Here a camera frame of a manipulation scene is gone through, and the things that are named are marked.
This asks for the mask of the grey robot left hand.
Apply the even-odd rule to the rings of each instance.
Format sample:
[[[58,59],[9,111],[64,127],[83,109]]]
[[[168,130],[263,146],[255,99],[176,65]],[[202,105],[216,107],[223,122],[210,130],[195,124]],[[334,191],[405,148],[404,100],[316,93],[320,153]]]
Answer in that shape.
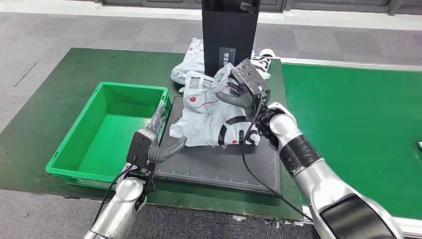
[[[148,160],[157,164],[163,163],[175,154],[179,153],[187,141],[187,138],[182,136],[175,144],[167,148],[161,148],[158,145],[158,136],[161,136],[164,132],[165,124],[167,122],[167,117],[163,115],[166,112],[166,106],[166,102],[160,104],[154,112],[150,122],[144,128],[144,130],[153,136],[153,145],[148,151]]]

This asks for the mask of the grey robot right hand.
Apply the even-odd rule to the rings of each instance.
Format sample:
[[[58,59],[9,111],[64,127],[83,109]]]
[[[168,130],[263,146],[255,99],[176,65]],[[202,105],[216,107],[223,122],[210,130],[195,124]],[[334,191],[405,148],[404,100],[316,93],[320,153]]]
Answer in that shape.
[[[265,80],[261,76],[257,79],[259,82],[256,86],[260,88],[260,92],[253,94],[242,80],[230,73],[226,84],[228,93],[221,90],[217,91],[215,96],[227,104],[243,108],[248,116],[252,116],[267,103],[271,96],[271,90],[263,88],[263,84],[267,86]]]

